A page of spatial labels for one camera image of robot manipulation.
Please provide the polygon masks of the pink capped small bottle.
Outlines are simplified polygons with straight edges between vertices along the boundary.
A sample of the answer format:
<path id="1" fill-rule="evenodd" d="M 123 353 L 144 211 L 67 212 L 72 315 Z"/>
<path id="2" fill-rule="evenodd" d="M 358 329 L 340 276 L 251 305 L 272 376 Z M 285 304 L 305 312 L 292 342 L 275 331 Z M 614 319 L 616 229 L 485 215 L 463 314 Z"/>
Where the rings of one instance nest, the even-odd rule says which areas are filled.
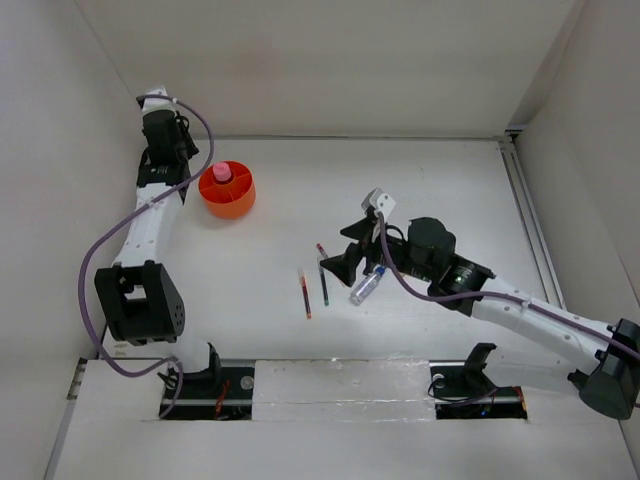
<path id="1" fill-rule="evenodd" d="M 231 166 L 227 162 L 215 163 L 212 166 L 212 175 L 214 181 L 219 184 L 229 183 L 234 177 Z"/>

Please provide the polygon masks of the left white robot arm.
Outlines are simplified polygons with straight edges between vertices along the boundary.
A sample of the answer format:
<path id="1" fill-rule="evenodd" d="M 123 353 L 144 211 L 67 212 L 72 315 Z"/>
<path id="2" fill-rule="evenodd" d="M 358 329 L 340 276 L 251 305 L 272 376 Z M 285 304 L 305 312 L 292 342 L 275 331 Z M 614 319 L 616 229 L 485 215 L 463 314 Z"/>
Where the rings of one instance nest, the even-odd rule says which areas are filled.
<path id="1" fill-rule="evenodd" d="M 222 387 L 222 371 L 211 344 L 184 335 L 186 308 L 162 260 L 198 153 L 188 119 L 175 108 L 142 109 L 147 140 L 136 180 L 136 207 L 147 209 L 130 223 L 112 265 L 96 271 L 94 285 L 114 340 L 134 347 L 165 346 L 183 362 L 188 384 L 201 396 Z"/>

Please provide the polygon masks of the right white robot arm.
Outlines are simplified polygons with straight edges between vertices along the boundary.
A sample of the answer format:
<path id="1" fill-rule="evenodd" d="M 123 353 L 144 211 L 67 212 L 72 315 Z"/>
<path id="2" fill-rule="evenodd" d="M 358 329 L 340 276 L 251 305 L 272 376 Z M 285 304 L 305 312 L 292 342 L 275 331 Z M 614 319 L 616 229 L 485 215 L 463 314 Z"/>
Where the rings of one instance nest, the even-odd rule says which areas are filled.
<path id="1" fill-rule="evenodd" d="M 367 273 L 382 266 L 415 298 L 499 325 L 553 352 L 554 366 L 543 379 L 558 376 L 596 412 L 630 419 L 639 406 L 638 324 L 589 320 L 535 299 L 458 255 L 455 236 L 437 219 L 414 219 L 399 238 L 391 236 L 393 229 L 374 215 L 342 229 L 351 244 L 321 267 L 351 286 L 359 265 Z"/>

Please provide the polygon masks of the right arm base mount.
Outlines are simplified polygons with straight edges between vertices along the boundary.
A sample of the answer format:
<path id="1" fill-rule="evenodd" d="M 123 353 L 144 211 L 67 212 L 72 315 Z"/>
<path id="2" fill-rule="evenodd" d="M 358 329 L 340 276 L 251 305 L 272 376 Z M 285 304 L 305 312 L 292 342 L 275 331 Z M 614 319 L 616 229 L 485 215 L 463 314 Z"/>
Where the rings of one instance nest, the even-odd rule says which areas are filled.
<path id="1" fill-rule="evenodd" d="M 427 394 L 434 400 L 437 420 L 527 420 L 524 394 L 519 386 L 496 387 L 487 380 L 474 386 L 459 365 L 430 368 Z"/>

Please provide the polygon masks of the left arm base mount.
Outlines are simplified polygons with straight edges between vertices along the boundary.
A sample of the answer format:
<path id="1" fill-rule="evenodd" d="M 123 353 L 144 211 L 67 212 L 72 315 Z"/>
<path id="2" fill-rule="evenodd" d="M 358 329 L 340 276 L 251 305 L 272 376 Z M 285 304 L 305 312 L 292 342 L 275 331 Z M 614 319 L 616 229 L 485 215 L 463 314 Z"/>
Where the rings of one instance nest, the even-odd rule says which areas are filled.
<path id="1" fill-rule="evenodd" d="M 216 379 L 211 371 L 186 374 L 176 403 L 162 420 L 251 420 L 254 380 L 253 364 L 223 365 Z"/>

